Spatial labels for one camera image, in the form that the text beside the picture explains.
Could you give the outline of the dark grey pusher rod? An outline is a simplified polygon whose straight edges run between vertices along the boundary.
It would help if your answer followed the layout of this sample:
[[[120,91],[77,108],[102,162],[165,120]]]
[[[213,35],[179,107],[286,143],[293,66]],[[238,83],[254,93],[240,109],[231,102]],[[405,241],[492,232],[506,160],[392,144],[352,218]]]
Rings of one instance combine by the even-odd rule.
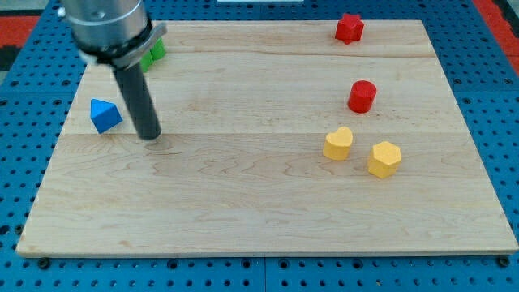
[[[113,73],[137,136],[142,140],[156,139],[161,125],[140,64]]]

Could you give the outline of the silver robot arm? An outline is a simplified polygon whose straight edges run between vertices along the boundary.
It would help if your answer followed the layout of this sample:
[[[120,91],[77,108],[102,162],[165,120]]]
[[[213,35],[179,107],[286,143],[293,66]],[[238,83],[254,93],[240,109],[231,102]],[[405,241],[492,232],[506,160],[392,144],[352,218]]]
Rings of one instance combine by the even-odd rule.
[[[161,134],[140,61],[167,33],[154,25],[143,0],[62,0],[64,17],[81,58],[111,68],[137,136]]]

